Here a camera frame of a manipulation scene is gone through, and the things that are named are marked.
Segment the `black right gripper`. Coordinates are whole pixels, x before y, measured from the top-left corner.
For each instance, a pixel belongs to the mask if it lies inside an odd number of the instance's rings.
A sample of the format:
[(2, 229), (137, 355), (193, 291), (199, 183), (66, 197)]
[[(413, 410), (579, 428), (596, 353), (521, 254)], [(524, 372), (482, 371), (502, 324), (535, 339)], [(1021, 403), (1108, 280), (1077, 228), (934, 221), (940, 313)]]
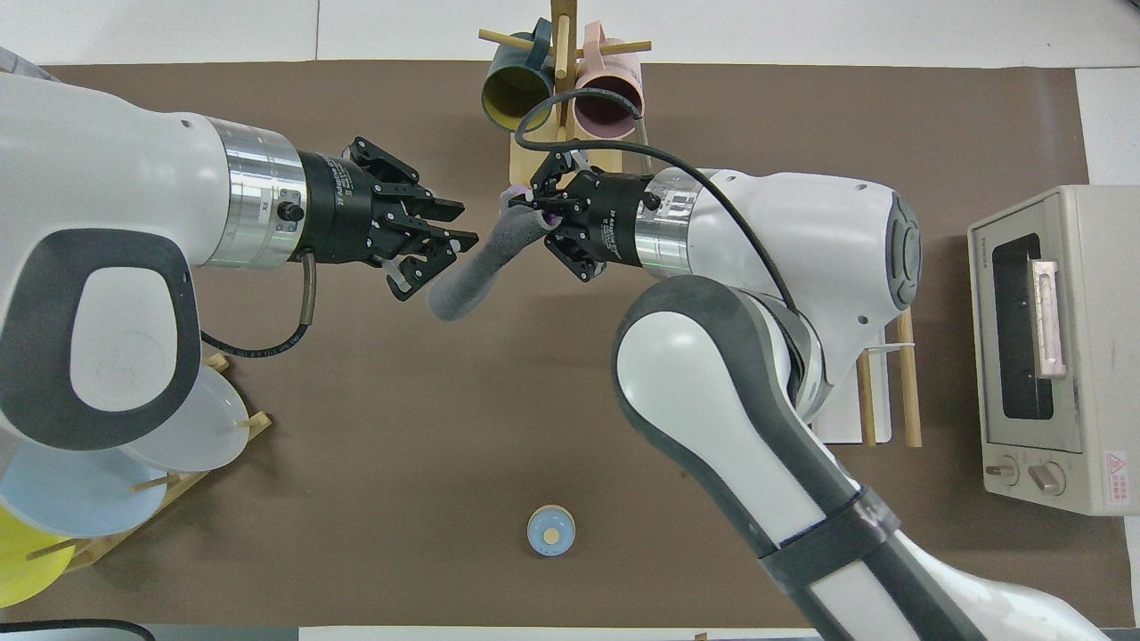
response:
[(635, 232), (652, 175), (591, 172), (587, 151), (545, 151), (531, 175), (531, 206), (571, 211), (571, 227), (545, 236), (544, 245), (580, 281), (596, 279), (606, 261), (640, 267)]

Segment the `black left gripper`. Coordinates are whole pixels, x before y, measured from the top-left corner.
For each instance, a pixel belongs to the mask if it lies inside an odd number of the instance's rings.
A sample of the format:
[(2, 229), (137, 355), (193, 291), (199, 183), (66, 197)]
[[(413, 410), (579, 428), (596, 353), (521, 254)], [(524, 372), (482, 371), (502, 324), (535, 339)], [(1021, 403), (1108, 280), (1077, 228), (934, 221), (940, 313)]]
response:
[[(457, 255), (479, 242), (474, 232), (448, 232), (422, 224), (373, 226), (373, 195), (399, 200), (408, 216), (427, 222), (451, 224), (465, 211), (458, 200), (438, 198), (420, 185), (420, 171), (363, 137), (347, 146), (347, 159), (300, 151), (306, 175), (306, 219), (298, 255), (310, 253), (318, 263), (363, 261), (386, 271), (388, 289), (406, 301), (456, 263)], [(378, 232), (378, 243), (370, 242)]]

